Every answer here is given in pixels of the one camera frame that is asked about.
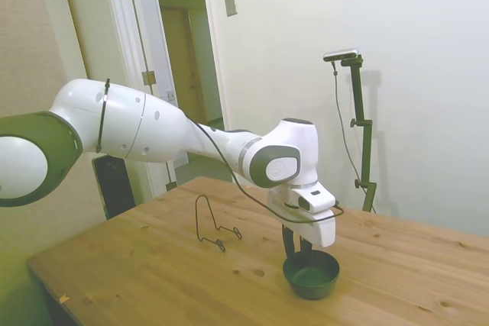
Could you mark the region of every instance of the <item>wooden table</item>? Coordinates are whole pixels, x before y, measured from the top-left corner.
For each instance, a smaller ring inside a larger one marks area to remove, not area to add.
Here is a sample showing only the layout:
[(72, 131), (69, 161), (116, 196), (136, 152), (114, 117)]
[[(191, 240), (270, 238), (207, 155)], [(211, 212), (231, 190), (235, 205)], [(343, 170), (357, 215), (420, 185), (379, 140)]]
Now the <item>wooden table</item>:
[[(265, 192), (250, 189), (265, 199)], [(194, 201), (207, 194), (196, 238)], [(228, 182), (196, 179), (30, 261), (47, 291), (84, 326), (489, 325), (489, 240), (346, 210), (330, 298), (297, 298), (282, 274), (280, 224)]]

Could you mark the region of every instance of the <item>dark green bowl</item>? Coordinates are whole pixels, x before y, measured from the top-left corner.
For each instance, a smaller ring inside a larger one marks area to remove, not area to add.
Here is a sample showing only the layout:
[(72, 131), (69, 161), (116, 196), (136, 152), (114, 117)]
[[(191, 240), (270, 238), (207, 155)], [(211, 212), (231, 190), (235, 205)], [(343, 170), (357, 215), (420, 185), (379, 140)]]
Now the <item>dark green bowl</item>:
[(283, 274), (299, 297), (321, 299), (335, 288), (339, 263), (326, 252), (295, 252), (283, 263)]

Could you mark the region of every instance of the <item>white door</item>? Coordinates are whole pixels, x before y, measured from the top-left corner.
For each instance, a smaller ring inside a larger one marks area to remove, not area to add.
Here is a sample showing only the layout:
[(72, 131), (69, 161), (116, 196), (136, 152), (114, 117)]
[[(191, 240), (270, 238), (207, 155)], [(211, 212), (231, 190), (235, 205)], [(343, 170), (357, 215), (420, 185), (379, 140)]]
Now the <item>white door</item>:
[(154, 70), (157, 87), (155, 95), (176, 105), (170, 58), (164, 35), (163, 21), (158, 0), (135, 0), (141, 27), (141, 38), (147, 53), (147, 63)]

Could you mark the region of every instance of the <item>black cable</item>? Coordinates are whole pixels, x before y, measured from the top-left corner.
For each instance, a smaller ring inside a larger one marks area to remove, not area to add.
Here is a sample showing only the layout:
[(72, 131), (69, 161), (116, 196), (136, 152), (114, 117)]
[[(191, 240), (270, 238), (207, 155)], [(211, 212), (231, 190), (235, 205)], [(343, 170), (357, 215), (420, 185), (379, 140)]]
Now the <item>black cable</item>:
[(296, 221), (296, 220), (293, 220), (293, 219), (289, 219), (289, 218), (286, 218), (280, 214), (278, 214), (276, 211), (274, 211), (273, 209), (270, 209), (268, 208), (268, 206), (266, 206), (263, 202), (261, 202), (260, 200), (256, 199), (255, 197), (253, 197), (252, 195), (248, 194), (245, 189), (243, 189), (241, 187), (241, 185), (239, 184), (238, 182), (238, 179), (236, 178), (236, 175), (235, 175), (235, 172), (232, 170), (231, 166), (229, 165), (228, 161), (226, 160), (226, 158), (224, 157), (224, 154), (222, 154), (221, 150), (219, 149), (219, 147), (217, 146), (217, 144), (215, 143), (214, 139), (212, 139), (212, 137), (209, 135), (209, 133), (202, 127), (200, 126), (200, 124), (197, 124), (194, 120), (192, 120), (191, 118), (189, 118), (187, 116), (187, 118), (192, 122), (194, 123), (195, 126), (198, 127), (198, 129), (201, 130), (201, 132), (204, 133), (204, 135), (207, 136), (207, 138), (211, 141), (212, 145), (214, 146), (214, 148), (217, 150), (217, 153), (219, 153), (219, 156), (221, 157), (222, 159), (222, 162), (224, 162), (224, 164), (226, 165), (226, 167), (229, 169), (229, 172), (231, 173), (231, 176), (232, 178), (234, 179), (234, 181), (236, 182), (236, 185), (238, 186), (238, 189), (245, 195), (247, 196), (248, 198), (250, 198), (251, 200), (253, 200), (254, 202), (256, 202), (257, 204), (259, 204), (259, 206), (262, 206), (264, 207), (265, 209), (267, 209), (270, 213), (272, 213), (273, 215), (275, 215), (276, 217), (282, 219), (283, 221), (287, 221), (289, 223), (295, 223), (295, 224), (310, 224), (310, 223), (317, 223), (319, 221), (327, 221), (328, 219), (331, 219), (331, 218), (336, 218), (336, 217), (339, 217), (340, 215), (342, 215), (344, 213), (343, 209), (340, 208), (339, 205), (333, 205), (333, 208), (337, 208), (340, 212), (337, 213), (337, 214), (334, 214), (334, 215), (330, 215), (328, 217), (325, 217), (325, 218), (321, 218), (321, 219), (312, 219), (312, 220), (308, 220), (308, 221)]
[[(360, 182), (361, 181), (360, 175), (358, 175), (357, 167), (353, 163), (353, 159), (351, 158), (350, 150), (348, 149), (348, 145), (346, 144), (345, 127), (343, 126), (343, 117), (342, 117), (342, 112), (339, 108), (339, 101), (338, 101), (338, 71), (336, 70), (336, 65), (335, 65), (334, 61), (331, 62), (331, 65), (333, 65), (333, 76), (335, 76), (336, 109), (338, 110), (339, 122), (340, 122), (340, 125), (342, 127), (343, 144), (345, 145), (346, 154), (348, 155), (348, 159), (350, 160), (351, 166), (353, 167), (353, 170), (355, 171), (355, 175), (357, 176), (357, 179)], [(365, 189), (363, 187), (361, 187), (361, 189), (363, 190), (364, 194), (367, 195), (367, 191), (365, 191)], [(374, 211), (375, 214), (377, 214), (373, 205), (372, 205), (372, 210)]]

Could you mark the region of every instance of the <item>white wall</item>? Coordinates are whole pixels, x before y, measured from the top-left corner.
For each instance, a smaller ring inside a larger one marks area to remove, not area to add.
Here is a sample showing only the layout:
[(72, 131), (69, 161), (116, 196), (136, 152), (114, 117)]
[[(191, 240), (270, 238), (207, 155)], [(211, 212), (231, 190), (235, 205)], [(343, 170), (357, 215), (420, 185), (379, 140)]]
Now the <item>white wall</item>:
[[(227, 127), (317, 124), (322, 182), (348, 207), (363, 195), (342, 146), (326, 51), (358, 47), (379, 212), (489, 234), (487, 0), (207, 0)], [(344, 119), (349, 74), (340, 69)], [(346, 128), (360, 163), (361, 129)]]

